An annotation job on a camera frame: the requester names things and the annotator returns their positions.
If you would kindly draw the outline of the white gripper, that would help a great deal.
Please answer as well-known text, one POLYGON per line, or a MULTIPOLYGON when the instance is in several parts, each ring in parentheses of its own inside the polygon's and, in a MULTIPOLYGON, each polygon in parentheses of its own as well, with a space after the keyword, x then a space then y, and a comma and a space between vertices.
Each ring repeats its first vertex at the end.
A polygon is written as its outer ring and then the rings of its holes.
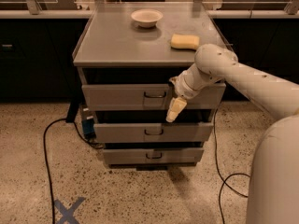
POLYGON ((206 75, 194 63, 178 76, 169 79, 174 85, 177 98, 173 98, 170 102, 166 115, 167 122, 173 122, 178 117, 179 113, 187 105, 186 100, 190 100, 200 93, 201 89, 206 85, 205 77, 206 75))

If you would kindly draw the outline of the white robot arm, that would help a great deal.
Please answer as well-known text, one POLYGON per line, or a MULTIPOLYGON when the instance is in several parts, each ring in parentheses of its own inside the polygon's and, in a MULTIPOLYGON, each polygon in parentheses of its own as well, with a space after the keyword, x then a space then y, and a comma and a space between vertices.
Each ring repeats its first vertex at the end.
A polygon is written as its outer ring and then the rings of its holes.
POLYGON ((251 165, 246 224, 299 224, 299 85, 240 63, 228 49, 205 44, 174 77, 174 121, 206 86, 225 80, 276 122, 263 134, 251 165))

